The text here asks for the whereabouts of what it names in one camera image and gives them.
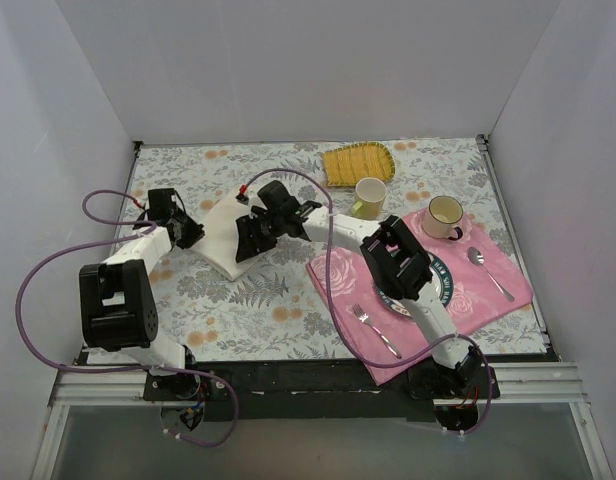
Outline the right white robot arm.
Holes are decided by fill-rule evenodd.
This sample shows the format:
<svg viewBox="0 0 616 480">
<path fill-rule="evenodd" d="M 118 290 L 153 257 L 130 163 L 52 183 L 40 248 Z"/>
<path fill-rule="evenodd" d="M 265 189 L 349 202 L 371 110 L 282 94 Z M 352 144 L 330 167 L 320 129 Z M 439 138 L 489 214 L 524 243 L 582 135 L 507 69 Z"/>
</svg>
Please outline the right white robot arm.
<svg viewBox="0 0 616 480">
<path fill-rule="evenodd" d="M 485 355 L 474 340 L 457 330 L 435 292 L 429 254 L 403 220 L 395 215 L 383 221 L 361 220 L 334 213 L 331 202 L 300 203 L 279 181 L 268 183 L 257 195 L 260 205 L 250 203 L 244 188 L 236 196 L 247 208 L 236 220 L 237 262 L 272 250 L 282 236 L 325 244 L 327 268 L 332 266 L 330 255 L 337 247 L 361 255 L 375 286 L 402 303 L 427 344 L 394 363 L 372 360 L 350 346 L 353 356 L 381 371 L 429 357 L 448 395 L 467 395 L 479 376 L 485 378 L 486 391 L 493 391 L 493 374 Z"/>
</svg>

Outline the white cloth napkin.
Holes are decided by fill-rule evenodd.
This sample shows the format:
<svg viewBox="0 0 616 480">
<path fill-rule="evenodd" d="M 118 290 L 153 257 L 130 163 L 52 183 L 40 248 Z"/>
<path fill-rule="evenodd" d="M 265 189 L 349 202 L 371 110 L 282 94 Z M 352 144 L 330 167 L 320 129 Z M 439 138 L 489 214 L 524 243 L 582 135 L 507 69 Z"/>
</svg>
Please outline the white cloth napkin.
<svg viewBox="0 0 616 480">
<path fill-rule="evenodd" d="M 236 262 L 238 230 L 236 219 L 248 215 L 250 207 L 236 200 L 239 188 L 235 187 L 222 198 L 202 220 L 204 237 L 191 250 L 199 254 L 212 268 L 234 282 L 265 257 L 259 254 L 243 262 Z"/>
</svg>

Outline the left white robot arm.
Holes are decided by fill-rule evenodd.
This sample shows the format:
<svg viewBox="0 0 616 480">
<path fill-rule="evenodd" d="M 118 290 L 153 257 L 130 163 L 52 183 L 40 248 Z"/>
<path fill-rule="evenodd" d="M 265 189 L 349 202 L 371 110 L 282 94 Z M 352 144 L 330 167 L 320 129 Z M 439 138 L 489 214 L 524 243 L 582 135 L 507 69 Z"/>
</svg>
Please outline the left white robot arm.
<svg viewBox="0 0 616 480">
<path fill-rule="evenodd" d="M 203 226 L 187 214 L 173 188 L 150 190 L 138 220 L 157 228 L 79 272 L 83 337 L 90 348 L 121 353 L 146 366 L 156 387 L 192 399 L 201 386 L 199 373 L 191 369 L 194 355 L 159 329 L 149 275 L 173 248 L 187 249 L 203 238 Z"/>
</svg>

